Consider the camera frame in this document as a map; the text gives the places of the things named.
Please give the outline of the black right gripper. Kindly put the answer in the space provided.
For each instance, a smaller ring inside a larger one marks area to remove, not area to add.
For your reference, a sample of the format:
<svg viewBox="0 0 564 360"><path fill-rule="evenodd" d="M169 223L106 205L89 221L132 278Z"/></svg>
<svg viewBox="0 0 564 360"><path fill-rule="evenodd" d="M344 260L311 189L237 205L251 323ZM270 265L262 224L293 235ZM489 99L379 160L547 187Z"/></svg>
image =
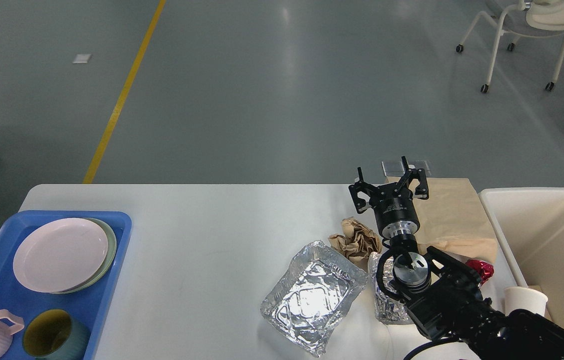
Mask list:
<svg viewBox="0 0 564 360"><path fill-rule="evenodd" d="M357 214L363 214L369 208L375 212L377 228L385 239L396 235L415 234L419 229L413 199L428 200L429 187L427 177L421 168L408 168L405 156L401 157L405 173L398 182L375 186L364 180L361 167L357 167L358 177L349 186L350 196ZM415 190L411 190L412 181L417 181Z"/></svg>

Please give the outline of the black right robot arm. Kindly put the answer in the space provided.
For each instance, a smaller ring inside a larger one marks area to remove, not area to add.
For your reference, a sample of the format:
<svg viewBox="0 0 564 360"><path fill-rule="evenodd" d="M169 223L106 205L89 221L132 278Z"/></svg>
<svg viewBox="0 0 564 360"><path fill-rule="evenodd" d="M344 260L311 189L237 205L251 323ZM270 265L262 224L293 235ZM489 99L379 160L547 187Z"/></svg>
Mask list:
<svg viewBox="0 0 564 360"><path fill-rule="evenodd" d="M371 208L386 251L378 260L376 285L401 303L428 342L406 359L450 343L465 343L482 360L564 360L564 328L527 309L509 315L492 308L480 290L482 278L468 265L430 246L418 251L420 222L413 200L428 199L422 168L401 158L398 181L375 186L365 182L362 169L349 186L356 211Z"/></svg>

